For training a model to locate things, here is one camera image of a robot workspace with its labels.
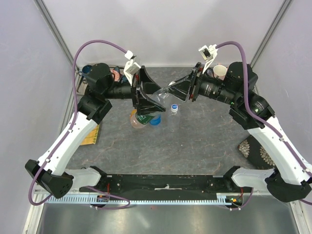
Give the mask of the clear bottle green label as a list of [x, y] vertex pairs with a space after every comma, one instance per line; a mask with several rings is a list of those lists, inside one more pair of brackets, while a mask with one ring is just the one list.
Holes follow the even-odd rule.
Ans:
[[162, 88], [149, 97], [143, 95], [138, 99], [136, 107], [136, 120], [143, 126], [148, 123], [156, 126], [161, 123], [161, 114], [164, 113], [170, 104], [169, 88]]

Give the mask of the Pocari Sweat bottle cap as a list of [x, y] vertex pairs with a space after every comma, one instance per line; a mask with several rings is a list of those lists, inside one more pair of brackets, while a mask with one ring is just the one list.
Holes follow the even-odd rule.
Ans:
[[172, 104], [172, 105], [171, 105], [171, 111], [172, 111], [173, 113], [176, 113], [176, 112], [178, 111], [178, 105], [177, 105], [177, 104]]

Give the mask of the clear Pocari Sweat bottle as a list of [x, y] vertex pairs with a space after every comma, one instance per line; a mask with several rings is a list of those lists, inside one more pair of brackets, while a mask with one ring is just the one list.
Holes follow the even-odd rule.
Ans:
[[173, 113], [170, 111], [169, 116], [168, 116], [168, 126], [170, 132], [175, 132], [178, 130], [179, 125], [180, 125], [180, 109], [178, 108], [178, 111], [176, 113]]

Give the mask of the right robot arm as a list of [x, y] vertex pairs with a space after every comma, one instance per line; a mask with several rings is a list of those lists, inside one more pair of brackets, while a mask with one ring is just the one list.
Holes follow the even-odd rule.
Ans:
[[223, 186], [229, 192], [239, 187], [268, 191], [282, 202], [302, 201], [311, 193], [312, 166], [297, 151], [280, 126], [270, 104], [253, 91], [258, 76], [245, 62], [233, 62], [225, 78], [207, 74], [198, 63], [191, 73], [174, 81], [166, 91], [182, 101], [204, 96], [230, 106], [233, 120], [264, 148], [275, 167], [251, 170], [232, 167]]

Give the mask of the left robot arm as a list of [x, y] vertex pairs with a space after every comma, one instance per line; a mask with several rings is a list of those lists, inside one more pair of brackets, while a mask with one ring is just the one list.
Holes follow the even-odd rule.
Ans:
[[107, 64], [97, 63], [84, 66], [82, 75], [87, 87], [68, 125], [45, 154], [25, 164], [33, 182], [55, 198], [87, 186], [97, 192], [105, 190], [106, 173], [98, 167], [68, 170], [66, 166], [83, 140], [110, 111], [111, 99], [132, 99], [141, 114], [165, 111], [163, 106], [150, 101], [149, 96], [161, 87], [149, 77], [144, 66], [136, 69], [125, 66], [121, 75]]

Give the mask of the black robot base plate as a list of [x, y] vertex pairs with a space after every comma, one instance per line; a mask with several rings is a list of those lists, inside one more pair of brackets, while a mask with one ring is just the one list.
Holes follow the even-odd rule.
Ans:
[[109, 174], [95, 189], [130, 199], [213, 199], [220, 194], [247, 194], [250, 187], [240, 188], [225, 175], [138, 175]]

